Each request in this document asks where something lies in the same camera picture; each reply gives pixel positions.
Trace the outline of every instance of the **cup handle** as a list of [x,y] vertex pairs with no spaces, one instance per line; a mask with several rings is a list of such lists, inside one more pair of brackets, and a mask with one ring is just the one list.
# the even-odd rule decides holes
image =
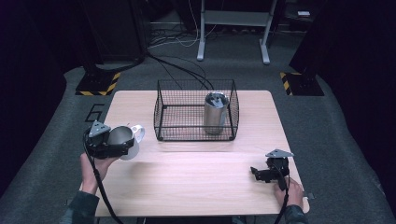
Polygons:
[[142,141],[143,137],[145,136],[146,133],[145,128],[143,128],[142,125],[138,124],[133,126],[131,129],[132,132],[134,133],[134,138],[136,139],[136,142],[140,143],[140,141]]

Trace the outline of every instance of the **sleeve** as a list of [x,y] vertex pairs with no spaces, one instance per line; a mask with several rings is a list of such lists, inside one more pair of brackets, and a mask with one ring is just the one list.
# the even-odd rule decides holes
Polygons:
[[298,205],[289,205],[285,210],[285,220],[287,224],[308,224],[303,209]]
[[61,218],[60,224],[93,223],[99,198],[83,191],[77,192]]

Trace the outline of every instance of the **wooden table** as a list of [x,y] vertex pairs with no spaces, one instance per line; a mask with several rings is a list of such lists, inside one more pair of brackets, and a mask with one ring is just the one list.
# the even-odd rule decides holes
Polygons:
[[[290,151],[269,91],[238,91],[239,126],[230,142],[159,142],[153,128],[156,99],[156,91],[118,91],[106,116],[111,128],[146,128],[139,154],[130,161],[115,161],[104,180],[117,216],[279,213],[274,183],[257,181],[250,172],[250,166],[268,169],[266,153],[276,148]],[[289,167],[290,176],[301,183],[293,158]],[[308,210],[304,199],[304,211]],[[109,216],[103,200],[96,215]]]

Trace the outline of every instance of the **black speaker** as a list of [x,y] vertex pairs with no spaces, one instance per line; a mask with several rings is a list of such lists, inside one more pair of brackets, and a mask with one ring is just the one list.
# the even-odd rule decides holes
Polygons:
[[150,28],[139,1],[81,0],[103,62],[144,59]]

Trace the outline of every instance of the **person's arm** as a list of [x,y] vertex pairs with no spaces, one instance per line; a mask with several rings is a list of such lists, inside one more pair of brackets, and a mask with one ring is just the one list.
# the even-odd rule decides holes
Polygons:
[[[292,178],[286,178],[289,185],[289,199],[285,210],[285,221],[287,224],[308,224],[308,219],[303,212],[303,188]],[[274,185],[275,196],[282,206],[286,191],[281,190],[278,184]]]
[[[103,180],[107,174],[108,167],[118,158],[107,158],[95,160],[95,167]],[[93,223],[99,198],[95,196],[98,189],[93,169],[85,153],[79,157],[82,172],[81,190],[79,190],[73,201],[68,205],[66,212],[61,218],[60,224],[88,224]]]

